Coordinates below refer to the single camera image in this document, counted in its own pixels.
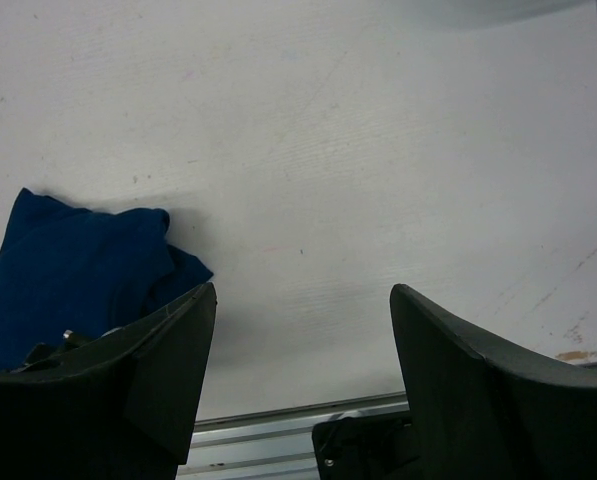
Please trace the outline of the navy blue t-shirt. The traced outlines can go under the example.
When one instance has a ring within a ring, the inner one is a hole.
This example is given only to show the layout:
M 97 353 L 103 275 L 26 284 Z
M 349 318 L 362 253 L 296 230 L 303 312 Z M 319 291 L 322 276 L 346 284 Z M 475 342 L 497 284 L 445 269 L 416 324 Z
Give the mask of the navy blue t-shirt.
M 113 214 L 21 190 L 0 248 L 0 371 L 67 330 L 98 338 L 208 282 L 169 226 L 159 208 Z

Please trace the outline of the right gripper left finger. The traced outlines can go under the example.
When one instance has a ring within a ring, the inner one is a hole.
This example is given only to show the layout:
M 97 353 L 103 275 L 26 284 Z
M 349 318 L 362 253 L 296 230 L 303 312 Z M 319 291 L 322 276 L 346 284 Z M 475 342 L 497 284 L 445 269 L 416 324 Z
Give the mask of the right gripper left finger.
M 203 284 L 97 339 L 0 371 L 0 479 L 172 479 L 216 318 Z

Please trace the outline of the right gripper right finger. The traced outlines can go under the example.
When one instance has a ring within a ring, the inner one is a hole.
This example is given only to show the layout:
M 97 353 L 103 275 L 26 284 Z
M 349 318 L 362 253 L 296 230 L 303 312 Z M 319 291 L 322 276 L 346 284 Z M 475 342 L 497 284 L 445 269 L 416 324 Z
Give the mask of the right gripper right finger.
M 426 479 L 597 479 L 597 370 L 523 348 L 413 288 L 390 293 Z

